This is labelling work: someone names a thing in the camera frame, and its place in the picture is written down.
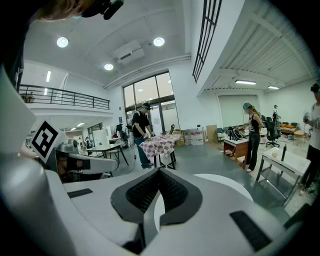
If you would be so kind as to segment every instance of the blue cap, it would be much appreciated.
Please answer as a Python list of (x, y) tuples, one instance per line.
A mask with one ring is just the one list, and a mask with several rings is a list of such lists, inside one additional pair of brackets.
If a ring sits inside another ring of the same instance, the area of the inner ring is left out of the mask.
[(243, 110), (247, 110), (250, 106), (251, 104), (249, 102), (243, 103)]

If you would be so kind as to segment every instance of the black pants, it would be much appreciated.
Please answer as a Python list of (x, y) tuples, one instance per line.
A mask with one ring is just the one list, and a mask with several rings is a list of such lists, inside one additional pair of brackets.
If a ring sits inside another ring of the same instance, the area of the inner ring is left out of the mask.
[(306, 154), (306, 159), (310, 160), (311, 163), (308, 169), (305, 171), (301, 183), (305, 184), (305, 187), (308, 188), (311, 182), (314, 181), (315, 176), (320, 167), (320, 150), (309, 145), (308, 153)]
[(250, 170), (254, 170), (256, 167), (259, 143), (260, 143), (259, 132), (250, 132), (249, 144), (248, 144), (248, 154), (246, 157), (246, 164), (249, 165)]

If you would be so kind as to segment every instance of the hair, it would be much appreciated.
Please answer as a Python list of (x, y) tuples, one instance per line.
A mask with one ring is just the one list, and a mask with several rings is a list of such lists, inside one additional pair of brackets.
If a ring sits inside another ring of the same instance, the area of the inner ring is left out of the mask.
[(257, 115), (259, 116), (259, 118), (261, 118), (261, 114), (260, 114), (260, 112), (258, 112), (258, 111), (256, 110), (255, 106), (251, 105), (251, 106), (248, 107), (248, 109), (252, 109), (253, 112), (257, 113)]

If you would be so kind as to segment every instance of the cardboard box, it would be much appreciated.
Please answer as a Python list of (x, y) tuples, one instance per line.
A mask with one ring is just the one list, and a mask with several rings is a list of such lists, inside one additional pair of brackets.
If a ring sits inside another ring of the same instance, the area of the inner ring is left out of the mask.
[(176, 130), (173, 131), (172, 134), (179, 134), (179, 135), (180, 135), (180, 139), (178, 139), (178, 140), (174, 143), (174, 146), (175, 146), (175, 147), (182, 147), (182, 146), (185, 145), (185, 140), (184, 140), (184, 135), (183, 135), (182, 130), (176, 129)]

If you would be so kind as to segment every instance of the fluorescent light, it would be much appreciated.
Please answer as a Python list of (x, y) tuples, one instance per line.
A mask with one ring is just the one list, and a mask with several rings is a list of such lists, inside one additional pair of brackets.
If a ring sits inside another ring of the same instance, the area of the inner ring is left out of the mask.
[(50, 76), (51, 76), (51, 71), (48, 71), (48, 73), (46, 74), (46, 82), (50, 81)]
[(56, 44), (60, 47), (60, 48), (65, 48), (68, 45), (68, 39), (66, 37), (60, 37), (57, 41)]
[(164, 43), (165, 43), (165, 40), (162, 37), (157, 37), (153, 40), (153, 44), (158, 47), (163, 46)]
[(235, 80), (236, 84), (245, 84), (245, 85), (255, 85), (256, 82), (253, 81), (245, 81), (245, 80)]
[(113, 69), (114, 69), (114, 65), (112, 65), (112, 64), (110, 64), (110, 63), (105, 64), (105, 65), (104, 65), (104, 69), (105, 69), (105, 70), (113, 70)]

